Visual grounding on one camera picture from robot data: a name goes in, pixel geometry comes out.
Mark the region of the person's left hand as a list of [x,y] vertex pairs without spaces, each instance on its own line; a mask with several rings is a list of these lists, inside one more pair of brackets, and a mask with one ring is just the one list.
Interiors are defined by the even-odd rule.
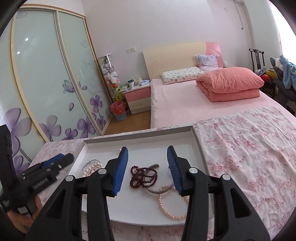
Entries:
[[29,231],[30,227],[32,226],[33,222],[35,221],[36,217],[38,216],[41,209],[43,208],[43,205],[41,203],[41,199],[39,198],[39,196],[36,196],[34,198],[34,203],[37,208],[36,208],[35,212],[33,213],[33,217],[28,217],[26,215],[16,213],[12,210],[7,212],[7,215],[9,217],[9,219],[11,220],[12,224],[14,225],[14,227],[22,233],[25,233],[25,234],[28,233],[28,231]]

